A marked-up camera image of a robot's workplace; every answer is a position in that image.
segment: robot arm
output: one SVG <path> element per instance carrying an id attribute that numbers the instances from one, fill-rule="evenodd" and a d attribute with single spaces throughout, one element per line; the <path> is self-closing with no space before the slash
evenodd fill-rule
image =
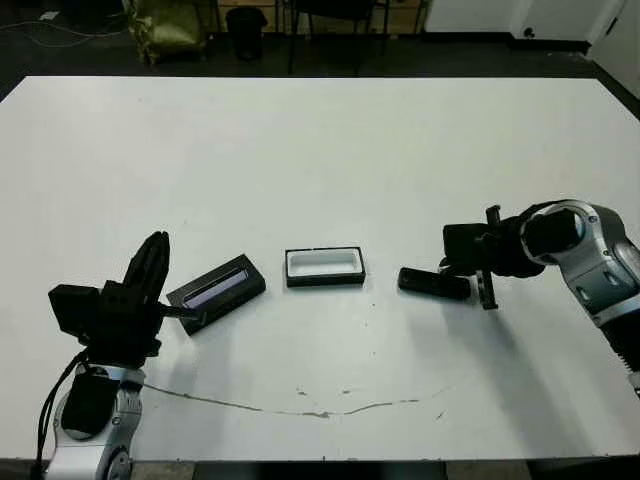
<path id="1" fill-rule="evenodd" d="M 569 290 L 632 372 L 640 396 L 640 252 L 620 217 L 576 200 L 534 205 L 487 224 L 447 225 L 443 273 L 478 276 L 485 308 L 497 308 L 491 273 L 526 278 L 557 265 Z"/>
<path id="2" fill-rule="evenodd" d="M 544 237 L 556 228 L 573 228 L 575 240 L 546 244 Z M 629 381 L 640 395 L 640 251 L 627 238 L 620 217 L 604 207 L 567 200 L 533 216 L 521 233 L 532 261 L 560 267 L 571 293 L 633 372 Z"/>
<path id="3" fill-rule="evenodd" d="M 71 390 L 55 410 L 56 448 L 46 478 L 129 478 L 129 447 L 142 415 L 140 369 L 147 357 L 158 354 L 156 335 L 165 316 L 196 316 L 193 310 L 158 302 L 168 270 L 169 237 L 156 232 L 131 259 L 121 283 L 108 280 L 101 290 L 58 285 L 49 292 L 60 329 L 86 349 L 45 402 L 32 479 L 43 475 L 42 448 L 55 393 L 76 364 Z"/>

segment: cable on floor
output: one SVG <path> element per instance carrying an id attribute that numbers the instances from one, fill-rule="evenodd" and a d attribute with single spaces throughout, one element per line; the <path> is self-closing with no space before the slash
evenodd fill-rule
<path id="1" fill-rule="evenodd" d="M 39 39 L 37 39 L 36 37 L 26 33 L 26 32 L 11 32 L 12 29 L 14 28 L 18 28 L 18 27 L 22 27 L 22 26 L 26 26 L 26 25 L 38 25 L 38 26 L 47 26 L 49 28 L 53 28 L 54 30 L 59 30 L 61 32 L 66 32 L 66 33 L 70 33 L 73 35 L 77 35 L 79 37 L 83 37 L 81 40 L 77 40 L 74 42 L 69 42 L 69 43 L 58 43 L 58 44 L 51 44 L 51 43 L 45 43 Z M 53 23 L 49 23 L 49 22 L 42 22 L 42 21 L 36 21 L 36 20 L 32 20 L 32 21 L 26 21 L 26 22 L 19 22 L 19 23 L 10 23 L 10 24 L 6 24 L 6 25 L 0 25 L 0 32 L 3 31 L 9 31 L 10 33 L 19 33 L 19 34 L 23 34 L 24 36 L 26 36 L 29 40 L 31 40 L 33 43 L 35 43 L 36 45 L 40 46 L 40 47 L 45 47 L 45 48 L 70 48 L 70 47 L 75 47 L 77 45 L 81 45 L 83 43 L 86 43 L 90 40 L 96 39 L 96 38 L 106 38 L 106 37 L 113 37 L 116 35 L 121 35 L 122 33 L 126 32 L 127 29 L 125 30 L 120 30 L 118 32 L 107 32 L 107 33 L 84 33 L 84 32 L 78 32 L 76 30 L 72 30 L 70 28 L 67 27 L 62 27 L 60 25 L 55 25 Z"/>

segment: dark floor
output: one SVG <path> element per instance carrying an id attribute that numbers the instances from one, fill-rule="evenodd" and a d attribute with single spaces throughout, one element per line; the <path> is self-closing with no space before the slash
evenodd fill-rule
<path id="1" fill-rule="evenodd" d="M 0 7 L 0 24 L 34 20 L 42 9 L 7 10 Z M 64 18 L 55 23 L 64 25 Z M 124 29 L 112 22 L 108 31 Z M 205 56 L 174 58 L 155 66 L 142 64 L 135 44 L 123 32 L 90 39 L 69 48 L 43 47 L 68 44 L 78 37 L 42 25 L 2 30 L 0 26 L 0 99 L 25 75 L 158 75 L 158 76 L 287 76 L 289 40 L 264 38 L 262 60 L 237 60 L 228 37 L 212 39 Z M 389 40 L 381 54 L 379 37 L 325 36 L 296 42 L 293 74 L 305 77 L 579 77 L 599 79 L 640 118 L 640 101 L 597 65 L 577 52 L 514 49 L 503 41 L 432 41 L 421 37 Z"/>

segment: wire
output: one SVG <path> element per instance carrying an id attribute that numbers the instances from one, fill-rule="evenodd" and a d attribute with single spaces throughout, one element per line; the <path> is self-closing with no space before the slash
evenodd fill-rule
<path id="1" fill-rule="evenodd" d="M 9 23 L 9 24 L 6 24 L 6 25 L 0 25 L 0 31 L 9 30 L 11 28 L 16 28 L 16 27 L 22 27 L 24 25 L 43 25 L 43 26 L 47 26 L 47 27 L 53 28 L 55 30 L 60 30 L 61 32 L 72 33 L 73 35 L 78 35 L 79 37 L 90 37 L 90 38 L 112 37 L 113 35 L 120 35 L 122 33 L 122 32 L 83 33 L 83 32 L 77 32 L 76 30 L 71 30 L 70 28 L 67 28 L 67 27 L 61 27 L 60 25 L 55 25 L 53 23 L 41 22 L 41 21 L 37 21 L 37 20 L 30 20 L 30 21 L 26 21 L 26 22 Z"/>
<path id="2" fill-rule="evenodd" d="M 40 480 L 42 479 L 42 451 L 44 450 L 44 443 L 47 439 L 47 430 L 49 429 L 49 420 L 51 419 L 51 412 L 53 411 L 53 401 L 56 398 L 56 393 L 62 385 L 62 382 L 73 372 L 75 366 L 79 363 L 85 362 L 87 359 L 87 349 L 85 348 L 83 351 L 78 353 L 73 360 L 67 365 L 67 367 L 63 370 L 62 375 L 58 378 L 58 381 L 55 383 L 49 395 L 47 395 L 47 399 L 42 404 L 42 410 L 40 410 L 40 418 L 38 419 L 38 441 L 37 441 L 37 452 L 36 452 L 36 460 L 31 467 L 31 480 Z"/>
<path id="3" fill-rule="evenodd" d="M 116 22 L 118 22 L 118 20 L 112 21 L 108 26 L 111 26 Z M 67 27 L 61 27 L 59 25 L 55 25 L 53 23 L 40 22 L 40 21 L 35 21 L 34 20 L 34 21 L 27 21 L 27 22 L 20 22 L 20 23 L 11 23 L 11 24 L 7 24 L 7 25 L 0 25 L 0 32 L 6 31 L 6 30 L 11 30 L 13 28 L 21 27 L 21 26 L 24 26 L 24 25 L 46 25 L 48 27 L 51 27 L 51 28 L 56 29 L 56 30 L 60 30 L 62 32 L 71 33 L 73 35 L 78 35 L 80 37 L 83 37 L 81 40 L 77 40 L 77 41 L 70 42 L 70 43 L 45 43 L 45 42 L 42 42 L 41 40 L 38 40 L 36 37 L 33 37 L 32 35 L 29 35 L 26 32 L 14 32 L 14 33 L 23 34 L 24 36 L 26 36 L 29 40 L 31 40 L 36 45 L 38 45 L 40 47 L 45 47 L 45 48 L 70 48 L 70 47 L 75 47 L 77 45 L 81 45 L 81 44 L 86 43 L 89 40 L 93 40 L 95 38 L 113 37 L 113 36 L 120 35 L 120 34 L 122 34 L 122 33 L 127 31 L 125 29 L 125 30 L 120 30 L 118 32 L 108 32 L 108 33 L 83 33 L 83 32 L 77 32 L 75 30 L 71 30 L 70 28 L 67 28 Z"/>
<path id="4" fill-rule="evenodd" d="M 33 43 L 35 43 L 36 45 L 38 45 L 39 47 L 45 47 L 45 48 L 70 48 L 70 47 L 75 47 L 77 45 L 82 45 L 83 43 L 87 43 L 91 40 L 93 40 L 93 38 L 83 38 L 81 40 L 77 40 L 75 42 L 70 42 L 70 43 L 57 43 L 57 44 L 50 44 L 50 43 L 44 43 L 41 42 L 40 40 L 38 40 L 35 37 L 32 37 L 31 35 L 25 33 L 24 34 L 29 40 L 31 40 Z"/>

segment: crack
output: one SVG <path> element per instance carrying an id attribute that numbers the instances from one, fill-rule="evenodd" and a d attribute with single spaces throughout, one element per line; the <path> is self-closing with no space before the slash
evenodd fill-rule
<path id="1" fill-rule="evenodd" d="M 251 405 L 244 405 L 242 403 L 225 402 L 224 400 L 217 400 L 215 398 L 198 397 L 196 395 L 190 395 L 188 393 L 173 392 L 171 390 L 166 390 L 164 388 L 156 387 L 156 386 L 150 385 L 148 383 L 145 383 L 144 386 L 149 388 L 149 389 L 151 389 L 151 390 L 155 390 L 156 392 L 164 393 L 164 394 L 170 395 L 172 397 L 186 398 L 188 400 L 195 400 L 197 402 L 212 403 L 214 405 L 219 405 L 221 407 L 239 408 L 241 410 L 248 410 L 250 412 L 271 413 L 271 414 L 274 414 L 274 415 L 290 415 L 290 416 L 299 416 L 299 417 L 316 417 L 316 418 L 322 418 L 322 419 L 326 420 L 326 419 L 329 419 L 331 417 L 346 417 L 348 415 L 355 415 L 356 413 L 364 412 L 366 410 L 371 410 L 373 408 L 392 407 L 394 405 L 402 405 L 402 404 L 406 404 L 406 403 L 420 403 L 420 402 L 422 402 L 424 400 L 432 399 L 432 398 L 440 395 L 441 393 L 444 393 L 445 391 L 455 387 L 455 384 L 449 385 L 447 387 L 443 387 L 440 390 L 438 390 L 437 392 L 429 395 L 426 398 L 422 398 L 422 399 L 420 399 L 420 398 L 412 398 L 412 399 L 394 400 L 394 401 L 391 401 L 391 402 L 370 403 L 370 404 L 367 404 L 367 405 L 363 405 L 362 407 L 356 408 L 354 410 L 347 410 L 347 411 L 344 411 L 344 412 L 331 412 L 331 411 L 324 411 L 324 412 L 294 412 L 294 411 L 289 411 L 289 410 L 268 410 L 268 409 L 265 409 L 265 408 L 253 407 Z"/>

